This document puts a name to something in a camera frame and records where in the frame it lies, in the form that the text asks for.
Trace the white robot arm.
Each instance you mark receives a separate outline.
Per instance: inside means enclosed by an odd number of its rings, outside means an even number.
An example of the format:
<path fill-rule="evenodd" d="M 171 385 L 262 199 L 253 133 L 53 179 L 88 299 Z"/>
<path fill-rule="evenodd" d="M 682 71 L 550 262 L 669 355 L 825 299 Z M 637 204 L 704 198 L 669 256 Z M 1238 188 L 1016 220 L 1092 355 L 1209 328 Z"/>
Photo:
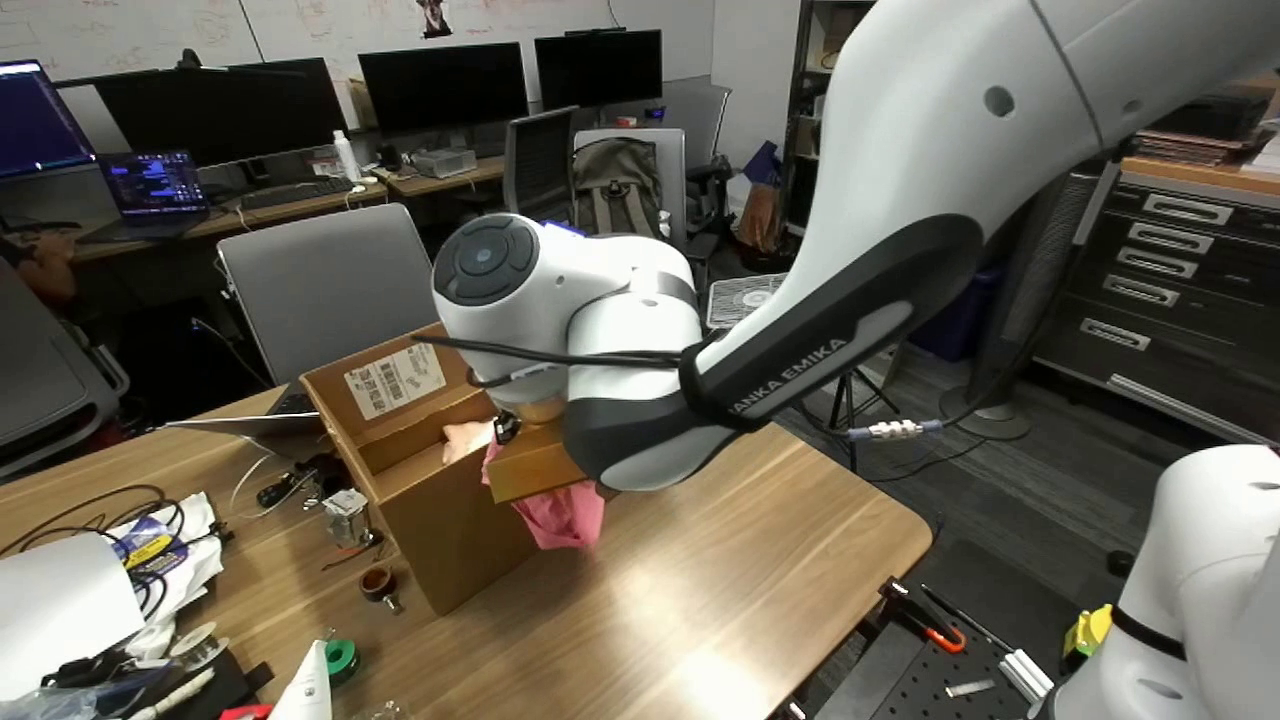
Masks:
<path fill-rule="evenodd" d="M 431 275 L 489 398 L 564 410 L 584 478 L 673 488 L 783 404 L 934 318 L 1046 179 L 1275 58 L 1280 0 L 876 0 L 825 96 L 821 167 L 783 285 L 729 333 L 653 236 L 517 213 L 460 223 Z M 1160 472 L 1111 633 L 1044 720 L 1275 720 L 1280 453 Z"/>

